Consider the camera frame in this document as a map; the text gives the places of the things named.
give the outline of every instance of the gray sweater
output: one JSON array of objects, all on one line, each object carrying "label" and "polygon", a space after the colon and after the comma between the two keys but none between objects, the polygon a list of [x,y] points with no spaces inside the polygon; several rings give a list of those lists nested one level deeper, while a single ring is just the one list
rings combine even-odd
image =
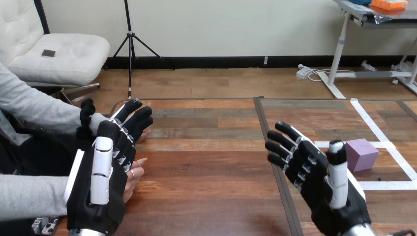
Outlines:
[{"label": "gray sweater", "polygon": [[[64,133],[75,133],[81,126],[80,108],[29,87],[1,63],[0,108],[16,118]],[[95,133],[106,118],[98,113],[91,118],[90,127]],[[2,112],[0,135],[15,145],[30,138],[17,134]],[[0,175],[0,221],[66,215],[63,194],[67,180],[68,177]]]}]

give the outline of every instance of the robotic hand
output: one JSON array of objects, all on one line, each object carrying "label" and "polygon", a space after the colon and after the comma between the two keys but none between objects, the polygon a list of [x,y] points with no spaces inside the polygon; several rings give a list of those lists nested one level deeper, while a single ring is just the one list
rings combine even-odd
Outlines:
[{"label": "robotic hand", "polygon": [[142,105],[133,101],[119,109],[118,119],[101,122],[92,146],[77,152],[64,195],[70,236],[111,236],[124,217],[126,172],[135,159],[135,141],[153,123],[150,107],[128,117]]},{"label": "robotic hand", "polygon": [[268,161],[279,166],[300,190],[312,220],[327,236],[375,236],[364,192],[347,169],[343,142],[333,141],[327,158],[314,143],[292,126],[278,122],[265,146]]}]

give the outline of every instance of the tripod leg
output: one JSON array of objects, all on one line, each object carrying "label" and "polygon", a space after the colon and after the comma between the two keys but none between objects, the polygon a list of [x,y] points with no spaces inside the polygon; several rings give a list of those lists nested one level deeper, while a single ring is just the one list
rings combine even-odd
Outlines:
[{"label": "tripod leg", "polygon": [[117,54],[120,52],[120,49],[123,47],[124,43],[126,42],[126,40],[129,38],[129,35],[126,36],[126,38],[124,39],[124,41],[121,43],[119,49],[116,51],[116,53],[114,54],[113,57],[117,56]]},{"label": "tripod leg", "polygon": [[[153,54],[155,54],[155,56],[158,59],[164,60],[160,55],[158,55],[158,53],[156,53],[154,50],[152,50],[152,48],[148,47],[148,45],[146,45],[144,42],[142,42],[142,40],[140,40],[136,35],[134,35],[133,37],[135,37],[136,40],[138,40],[140,43],[142,43],[149,51],[151,51]],[[168,60],[168,63],[171,66],[172,70],[175,70],[175,67],[174,67],[174,65],[172,64],[172,62],[170,60]]]},{"label": "tripod leg", "polygon": [[131,96],[131,92],[132,92],[132,50],[131,50],[132,42],[133,42],[133,39],[130,38],[129,39],[129,88],[127,91],[128,99],[132,98]]},{"label": "tripod leg", "polygon": [[140,43],[142,43],[149,51],[151,51],[153,54],[155,54],[155,56],[157,56],[158,59],[161,58],[161,56],[158,55],[158,53],[156,53],[154,50],[152,50],[152,48],[148,47],[144,42],[142,42],[142,40],[140,40],[138,38],[138,36],[135,35],[134,37],[136,38],[136,40],[138,40]]}]

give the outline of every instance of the power strip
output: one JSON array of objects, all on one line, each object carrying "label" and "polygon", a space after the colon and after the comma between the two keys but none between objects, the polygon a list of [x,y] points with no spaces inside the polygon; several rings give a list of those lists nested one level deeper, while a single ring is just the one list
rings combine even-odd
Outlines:
[{"label": "power strip", "polygon": [[311,74],[313,74],[313,70],[307,66],[303,66],[301,70],[297,71],[297,78],[306,79]]}]

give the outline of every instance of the white armchair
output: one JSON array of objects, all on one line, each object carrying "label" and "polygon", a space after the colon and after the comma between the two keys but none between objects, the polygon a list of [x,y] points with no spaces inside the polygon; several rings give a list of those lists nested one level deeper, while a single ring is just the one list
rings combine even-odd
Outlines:
[{"label": "white armchair", "polygon": [[[45,49],[55,57],[42,57]],[[61,90],[70,102],[66,94],[100,86],[88,84],[109,50],[109,42],[95,35],[44,34],[33,0],[0,0],[0,62],[30,86],[75,87]]]}]

